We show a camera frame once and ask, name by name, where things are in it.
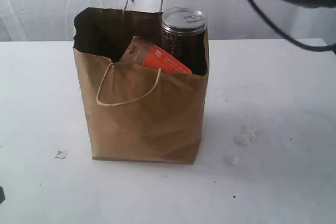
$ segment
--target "brown paper bag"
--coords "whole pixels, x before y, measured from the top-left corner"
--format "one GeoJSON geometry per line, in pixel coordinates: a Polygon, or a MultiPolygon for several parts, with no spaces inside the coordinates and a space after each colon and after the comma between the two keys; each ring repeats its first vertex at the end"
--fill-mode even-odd
{"type": "Polygon", "coordinates": [[[161,45],[161,13],[88,8],[75,18],[75,63],[92,158],[193,164],[202,139],[205,76],[118,62],[133,36],[161,45]]]}

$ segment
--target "white backdrop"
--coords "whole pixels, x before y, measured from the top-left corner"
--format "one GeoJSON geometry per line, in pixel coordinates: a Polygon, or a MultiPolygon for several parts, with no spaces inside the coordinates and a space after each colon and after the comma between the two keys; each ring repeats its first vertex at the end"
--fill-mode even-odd
{"type": "MultiPolygon", "coordinates": [[[[155,12],[160,0],[136,0],[130,9],[155,12]]],[[[256,0],[297,38],[336,42],[335,9],[303,9],[281,0],[256,0]]],[[[122,8],[125,0],[0,0],[0,41],[72,40],[72,23],[86,7],[122,8]]],[[[245,0],[165,0],[164,10],[190,6],[208,15],[210,39],[277,38],[245,0]]]]}

